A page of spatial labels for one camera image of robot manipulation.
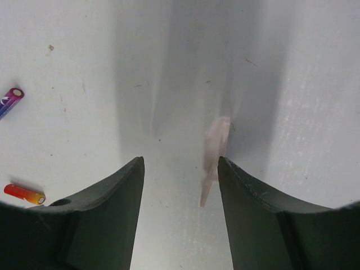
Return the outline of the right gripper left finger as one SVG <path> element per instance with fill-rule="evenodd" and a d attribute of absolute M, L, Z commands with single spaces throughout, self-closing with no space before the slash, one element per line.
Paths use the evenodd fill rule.
<path fill-rule="evenodd" d="M 1 268 L 129 269 L 144 177 L 136 157 L 49 206 L 1 203 Z"/>

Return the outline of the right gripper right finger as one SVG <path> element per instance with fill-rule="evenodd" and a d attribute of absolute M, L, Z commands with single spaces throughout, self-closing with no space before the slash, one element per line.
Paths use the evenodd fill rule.
<path fill-rule="evenodd" d="M 219 186 L 234 269 L 358 269 L 359 203 L 331 209 L 258 180 L 225 157 Z"/>

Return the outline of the white battery cover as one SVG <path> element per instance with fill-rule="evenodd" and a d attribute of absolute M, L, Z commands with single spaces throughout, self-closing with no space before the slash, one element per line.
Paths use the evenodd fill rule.
<path fill-rule="evenodd" d="M 214 181 L 218 181 L 218 162 L 226 155 L 231 119 L 221 116 L 213 121 L 204 135 L 200 207 L 204 207 Z"/>

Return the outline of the purple blue battery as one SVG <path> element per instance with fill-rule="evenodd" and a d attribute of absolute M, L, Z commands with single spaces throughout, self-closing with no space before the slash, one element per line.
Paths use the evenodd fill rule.
<path fill-rule="evenodd" d="M 2 98 L 0 107 L 0 120 L 25 96 L 20 88 L 11 88 Z"/>

